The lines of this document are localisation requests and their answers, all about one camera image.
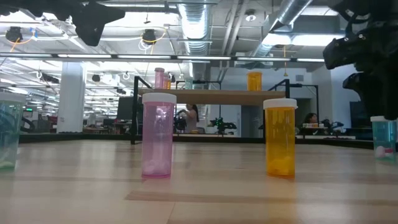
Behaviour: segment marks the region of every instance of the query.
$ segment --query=person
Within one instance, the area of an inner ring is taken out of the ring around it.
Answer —
[[[305,116],[304,122],[305,124],[315,124],[318,123],[318,116],[316,113],[309,113]]]
[[[199,116],[198,116],[198,106],[197,105],[186,105],[187,110],[181,110],[180,113],[186,114],[185,121],[187,122],[187,128],[185,131],[187,133],[190,133],[193,130],[197,129],[197,122],[199,122]]]

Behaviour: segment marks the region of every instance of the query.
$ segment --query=desk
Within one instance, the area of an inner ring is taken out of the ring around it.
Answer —
[[[83,128],[83,133],[91,134],[107,134],[109,129],[107,128]]]
[[[355,136],[321,136],[321,135],[296,135],[297,139],[350,139],[355,140]]]
[[[239,138],[233,134],[173,134],[180,137]]]
[[[140,89],[145,93],[169,93],[177,97],[177,103],[208,105],[261,106],[264,100],[284,98],[284,91],[237,91],[237,90],[154,90]]]
[[[266,176],[263,144],[175,142],[172,176],[156,180],[141,178],[141,147],[20,144],[0,172],[1,224],[398,223],[398,168],[372,150],[296,145],[285,180]]]

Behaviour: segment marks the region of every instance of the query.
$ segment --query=white pillar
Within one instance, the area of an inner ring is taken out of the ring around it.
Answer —
[[[82,132],[86,68],[81,62],[63,62],[57,133]]]

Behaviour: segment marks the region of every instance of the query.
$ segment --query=ceiling duct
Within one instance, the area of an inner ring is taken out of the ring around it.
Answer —
[[[280,9],[267,16],[262,26],[262,32],[266,36],[277,29],[285,26],[293,26],[294,21],[303,13],[304,9],[311,4],[312,0],[283,0],[280,4]],[[251,57],[266,57],[274,45],[259,44],[257,48],[252,51]],[[261,63],[247,63],[240,67],[254,69],[264,67]]]
[[[208,40],[210,6],[206,4],[179,4],[181,25],[185,39]],[[185,42],[185,49],[189,55],[208,55],[209,43],[192,41]],[[206,72],[210,64],[192,63],[190,72],[194,80],[210,80],[210,73]]]

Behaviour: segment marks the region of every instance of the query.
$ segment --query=black camera equipment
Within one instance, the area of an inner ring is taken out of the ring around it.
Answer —
[[[398,1],[330,0],[329,6],[348,21],[346,37],[323,51],[327,69],[354,64],[358,73],[343,82],[357,92],[369,116],[398,118]],[[353,24],[367,22],[354,33]]]
[[[225,129],[236,129],[236,125],[234,123],[225,123],[223,118],[216,118],[210,121],[211,125],[217,126],[217,134],[225,134]]]
[[[36,17],[43,12],[54,14],[58,20],[66,21],[72,16],[77,35],[89,46],[100,42],[105,24],[124,18],[123,10],[96,3],[98,0],[1,0],[0,16],[8,16],[19,9],[27,9]]]
[[[174,117],[174,133],[177,133],[177,130],[184,131],[186,127],[187,121],[183,117],[179,115]]]

